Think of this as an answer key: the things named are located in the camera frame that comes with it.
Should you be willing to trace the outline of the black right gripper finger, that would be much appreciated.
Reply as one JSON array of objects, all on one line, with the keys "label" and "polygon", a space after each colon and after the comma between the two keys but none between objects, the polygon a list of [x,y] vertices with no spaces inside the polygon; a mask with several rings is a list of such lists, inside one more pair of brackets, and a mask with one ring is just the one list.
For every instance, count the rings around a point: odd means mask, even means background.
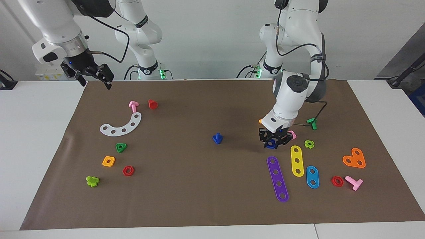
[{"label": "black right gripper finger", "polygon": [[75,74],[74,74],[74,76],[73,76],[73,78],[75,79],[75,80],[77,80],[79,83],[80,83],[80,85],[81,86],[83,86],[83,87],[85,87],[86,86],[86,84],[87,84],[87,81],[85,80],[85,78],[83,77],[83,73],[84,73],[84,69],[83,70],[78,70],[78,69],[75,69],[74,70],[74,72],[75,72]]},{"label": "black right gripper finger", "polygon": [[96,79],[104,83],[106,89],[111,89],[114,77],[115,75],[107,64],[97,66]]}]

